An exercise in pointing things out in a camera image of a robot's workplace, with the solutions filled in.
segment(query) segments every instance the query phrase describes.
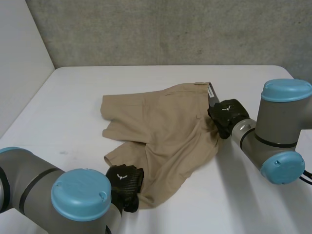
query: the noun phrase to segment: cloth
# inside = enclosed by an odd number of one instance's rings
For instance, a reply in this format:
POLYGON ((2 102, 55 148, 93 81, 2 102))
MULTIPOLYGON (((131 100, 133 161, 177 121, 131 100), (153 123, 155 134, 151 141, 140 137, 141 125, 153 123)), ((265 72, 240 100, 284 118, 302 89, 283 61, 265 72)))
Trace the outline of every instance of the cloth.
POLYGON ((140 208, 156 207, 169 199, 217 153, 221 139, 207 113, 208 84, 103 96, 101 113, 111 120, 103 136, 127 141, 104 158, 109 165, 143 168, 140 208))

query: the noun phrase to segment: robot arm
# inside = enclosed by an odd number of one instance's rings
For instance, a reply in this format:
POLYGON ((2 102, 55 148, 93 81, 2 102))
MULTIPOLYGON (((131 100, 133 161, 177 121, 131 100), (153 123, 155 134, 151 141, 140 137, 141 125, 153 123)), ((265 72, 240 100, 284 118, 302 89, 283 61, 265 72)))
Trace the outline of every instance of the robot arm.
POLYGON ((312 128, 312 85, 297 79, 265 83, 257 122, 235 99, 208 110, 221 138, 232 135, 245 155, 273 184, 291 183, 307 174, 295 151, 300 131, 312 128))
POLYGON ((0 150, 0 213, 15 208, 49 234, 115 234, 122 211, 135 212, 144 172, 112 166, 64 172, 31 152, 0 150))

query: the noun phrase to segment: white wall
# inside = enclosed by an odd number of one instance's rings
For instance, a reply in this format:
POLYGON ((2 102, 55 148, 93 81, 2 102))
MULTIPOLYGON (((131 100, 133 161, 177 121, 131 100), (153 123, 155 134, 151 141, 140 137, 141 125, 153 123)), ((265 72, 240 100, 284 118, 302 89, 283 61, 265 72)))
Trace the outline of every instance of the white wall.
POLYGON ((0 137, 54 71, 24 0, 0 0, 0 137))

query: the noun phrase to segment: blue joint cap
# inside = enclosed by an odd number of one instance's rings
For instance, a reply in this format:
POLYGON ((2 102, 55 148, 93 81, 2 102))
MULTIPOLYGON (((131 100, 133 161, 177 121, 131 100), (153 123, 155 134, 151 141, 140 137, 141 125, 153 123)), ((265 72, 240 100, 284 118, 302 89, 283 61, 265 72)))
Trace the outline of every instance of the blue joint cap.
POLYGON ((26 150, 26 149, 22 149, 22 148, 19 148, 19 147, 6 147, 6 148, 3 148, 3 149, 0 149, 0 154, 8 152, 8 151, 11 151, 11 150, 26 150))
POLYGON ((262 99, 271 102, 290 102, 312 95, 312 85, 300 79, 273 79, 264 84, 262 99))
POLYGON ((285 151, 268 158, 260 169, 261 174, 272 184, 289 184, 304 172, 306 164, 295 151, 285 151))
POLYGON ((78 222, 102 217, 110 208, 112 186, 101 172, 75 169, 62 174, 51 189, 53 207, 62 216, 78 222))

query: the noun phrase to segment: black cable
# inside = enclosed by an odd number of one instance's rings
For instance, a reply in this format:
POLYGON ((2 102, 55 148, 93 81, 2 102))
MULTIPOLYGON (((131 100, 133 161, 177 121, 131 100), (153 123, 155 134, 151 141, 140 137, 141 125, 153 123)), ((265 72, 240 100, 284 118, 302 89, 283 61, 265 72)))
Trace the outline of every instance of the black cable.
POLYGON ((312 182, 311 181, 308 181, 307 179, 303 178, 303 177, 299 177, 299 179, 301 179, 302 181, 312 185, 312 182))
POLYGON ((312 173, 307 172, 306 170, 304 170, 303 174, 304 174, 306 177, 309 177, 310 179, 312 179, 312 173))

